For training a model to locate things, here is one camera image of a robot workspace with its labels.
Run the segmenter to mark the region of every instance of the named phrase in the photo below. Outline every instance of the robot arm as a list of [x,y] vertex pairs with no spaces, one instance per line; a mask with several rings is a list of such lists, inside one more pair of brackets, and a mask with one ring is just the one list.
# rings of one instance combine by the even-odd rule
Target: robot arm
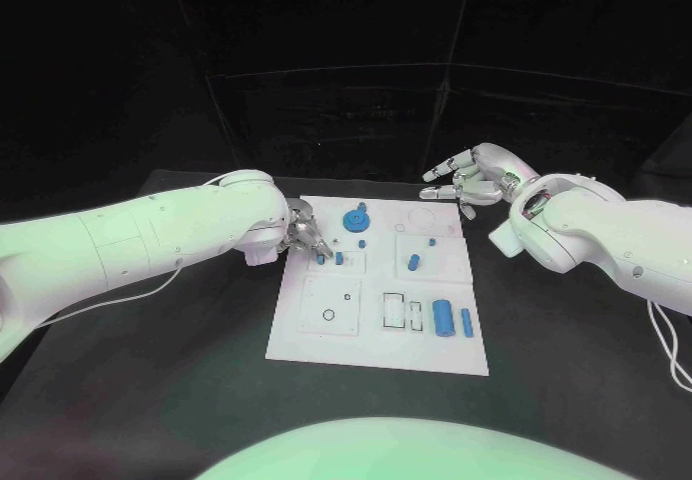
[[[507,257],[526,250],[559,273],[591,262],[623,290],[692,315],[692,208],[625,201],[579,175],[540,177],[507,150],[487,143],[442,162],[424,180],[451,171],[454,185],[424,189],[421,198],[458,198],[463,211],[468,204],[503,198],[512,204],[509,219],[489,237]],[[486,184],[483,194],[474,183]],[[464,213],[473,218],[468,208]]]
[[65,307],[225,253],[261,265],[295,245],[331,257],[303,200],[255,170],[219,185],[0,226],[0,361]]

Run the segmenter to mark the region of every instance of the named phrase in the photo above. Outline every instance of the robotic hand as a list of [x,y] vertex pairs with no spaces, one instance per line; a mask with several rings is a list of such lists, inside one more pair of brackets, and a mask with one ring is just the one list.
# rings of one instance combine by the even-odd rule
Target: robotic hand
[[265,173],[215,180],[0,226],[0,361],[65,307],[232,248],[248,265],[275,261],[291,246],[333,256],[310,204],[285,199]]
[[615,284],[656,304],[692,315],[692,208],[656,200],[625,201],[595,178],[540,176],[504,148],[483,143],[424,175],[454,172],[452,185],[421,191],[422,199],[510,203],[509,219],[489,237],[513,257],[526,250],[549,270],[594,263]]

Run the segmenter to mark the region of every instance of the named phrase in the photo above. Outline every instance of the white board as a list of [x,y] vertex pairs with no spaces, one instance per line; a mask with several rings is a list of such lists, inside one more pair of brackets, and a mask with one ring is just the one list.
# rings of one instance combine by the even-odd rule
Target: white board
[[[343,252],[343,264],[336,265],[334,258],[320,265],[314,253],[290,251],[267,358],[489,375],[457,206],[339,197],[301,198],[313,206],[330,248]],[[370,226],[365,232],[352,233],[343,227],[343,215],[360,202],[366,204]],[[362,249],[359,240],[366,242]],[[419,256],[415,271],[408,269],[412,254]],[[402,328],[396,328],[399,319],[385,322],[385,294],[402,295]],[[451,302],[454,320],[455,334],[448,337],[435,334],[432,302],[442,299]],[[412,328],[416,303],[422,331]],[[463,308],[470,312],[471,338],[464,335]]]

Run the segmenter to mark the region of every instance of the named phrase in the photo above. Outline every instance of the black table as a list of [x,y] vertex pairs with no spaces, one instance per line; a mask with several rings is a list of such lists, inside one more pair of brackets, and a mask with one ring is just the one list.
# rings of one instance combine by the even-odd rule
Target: black table
[[[156,171],[141,193],[209,174]],[[277,178],[287,196],[415,200],[421,185]],[[641,299],[591,265],[566,275],[487,240],[506,204],[464,223],[490,377],[264,359],[284,259],[236,251],[153,297],[47,332],[0,405],[1,478],[189,478],[252,443],[326,420],[483,426],[643,479],[689,478],[692,396],[673,384]],[[148,279],[96,300],[151,290]],[[683,349],[692,327],[672,315]]]

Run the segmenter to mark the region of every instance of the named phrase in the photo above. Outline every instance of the blue object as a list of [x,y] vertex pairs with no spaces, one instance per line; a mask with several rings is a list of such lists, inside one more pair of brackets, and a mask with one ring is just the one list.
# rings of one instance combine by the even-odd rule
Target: blue object
[[370,217],[365,213],[367,207],[363,202],[357,205],[357,210],[352,210],[343,216],[343,228],[352,233],[360,233],[370,226]]
[[461,309],[461,325],[464,326],[464,335],[465,338],[473,337],[473,327],[471,327],[471,314],[468,313],[468,309]]
[[411,260],[408,261],[408,269],[415,272],[415,269],[418,268],[418,260],[421,257],[414,253],[411,255]]
[[448,300],[435,300],[432,302],[432,313],[435,314],[435,335],[438,337],[451,337],[454,335],[454,319]]

